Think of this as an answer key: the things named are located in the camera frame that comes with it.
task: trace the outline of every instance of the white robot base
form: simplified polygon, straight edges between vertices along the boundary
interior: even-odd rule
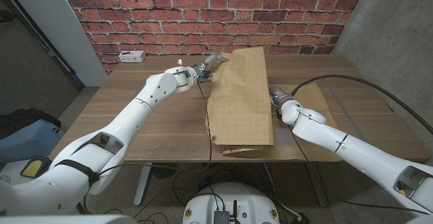
[[[230,222],[276,224],[279,223],[279,217],[274,203],[262,192],[243,183],[223,182],[198,192],[185,207],[182,223],[229,224]]]

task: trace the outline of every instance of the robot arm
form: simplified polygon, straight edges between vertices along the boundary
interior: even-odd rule
[[[61,215],[69,213],[85,194],[101,193],[116,176],[129,146],[153,110],[174,93],[209,81],[213,68],[227,59],[211,55],[200,66],[175,67],[150,76],[145,87],[106,127],[67,145],[49,170],[30,183],[0,182],[3,215]]]
[[[293,133],[299,138],[334,152],[373,179],[406,208],[433,213],[433,167],[390,155],[327,126],[323,115],[303,108],[278,87],[271,87],[269,93],[273,104],[281,106],[282,121],[294,125]]]

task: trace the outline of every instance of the concrete wall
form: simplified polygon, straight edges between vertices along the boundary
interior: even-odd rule
[[[359,0],[332,53],[433,125],[433,0]],[[433,135],[386,101],[433,152]]]

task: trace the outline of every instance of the white power outlet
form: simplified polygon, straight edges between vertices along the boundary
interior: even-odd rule
[[[144,51],[122,51],[119,58],[121,62],[142,62],[146,55]]]

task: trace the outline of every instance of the cardboard sheet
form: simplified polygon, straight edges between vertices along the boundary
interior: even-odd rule
[[[263,48],[222,53],[212,78],[208,114],[217,145],[273,145],[271,102]]]

